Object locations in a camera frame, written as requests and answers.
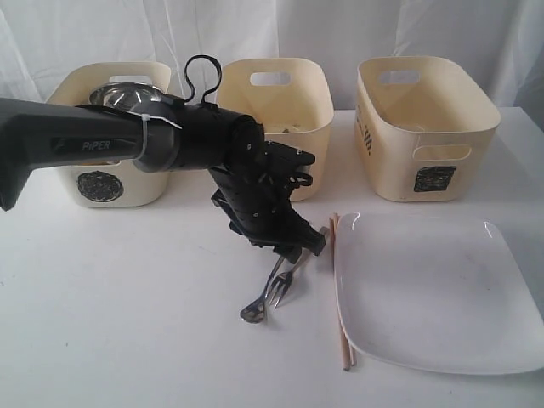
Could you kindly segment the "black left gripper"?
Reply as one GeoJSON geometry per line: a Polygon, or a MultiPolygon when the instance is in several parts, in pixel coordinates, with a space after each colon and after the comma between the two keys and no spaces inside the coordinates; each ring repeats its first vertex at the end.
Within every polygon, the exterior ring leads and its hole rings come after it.
{"type": "Polygon", "coordinates": [[[210,174],[218,186],[212,202],[229,217],[229,227],[256,247],[272,247],[290,264],[303,249],[318,257],[326,238],[310,226],[292,207],[292,192],[313,183],[309,174],[281,177],[268,169],[265,145],[247,145],[212,167],[210,174]]]}

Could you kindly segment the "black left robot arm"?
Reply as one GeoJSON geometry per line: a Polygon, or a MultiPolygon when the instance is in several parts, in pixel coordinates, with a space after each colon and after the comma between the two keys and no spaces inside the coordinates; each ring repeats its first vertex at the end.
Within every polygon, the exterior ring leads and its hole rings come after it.
{"type": "Polygon", "coordinates": [[[1,207],[16,204],[39,168],[130,160],[146,173],[206,170],[212,202],[229,226],[290,262],[319,255],[326,239],[292,207],[292,192],[312,184],[307,151],[268,141],[252,116],[213,103],[164,95],[126,112],[100,105],[1,101],[1,207]]]}

